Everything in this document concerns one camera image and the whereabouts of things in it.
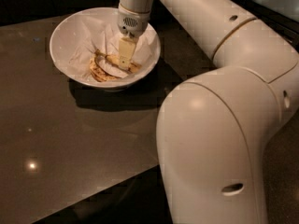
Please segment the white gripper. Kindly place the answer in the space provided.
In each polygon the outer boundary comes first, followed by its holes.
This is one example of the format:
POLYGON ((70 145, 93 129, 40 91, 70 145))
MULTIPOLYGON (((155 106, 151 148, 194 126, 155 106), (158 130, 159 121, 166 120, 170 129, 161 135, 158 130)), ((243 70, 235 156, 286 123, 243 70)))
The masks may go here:
POLYGON ((119 40, 119 67, 128 70, 131 59, 135 53, 138 39, 144 34, 148 27, 150 14, 133 12, 124 8, 122 5, 118 7, 118 27, 120 32, 126 37, 119 40))

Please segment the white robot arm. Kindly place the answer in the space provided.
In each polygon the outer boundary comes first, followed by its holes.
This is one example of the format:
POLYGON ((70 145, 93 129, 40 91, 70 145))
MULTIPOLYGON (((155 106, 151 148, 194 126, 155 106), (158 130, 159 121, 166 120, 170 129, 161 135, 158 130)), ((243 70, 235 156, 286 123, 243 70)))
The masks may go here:
MULTIPOLYGON (((297 51, 230 0, 160 0, 215 64, 176 86, 156 140, 174 224, 267 224, 263 150, 298 109, 297 51)), ((151 0, 120 0, 141 35, 151 0)))

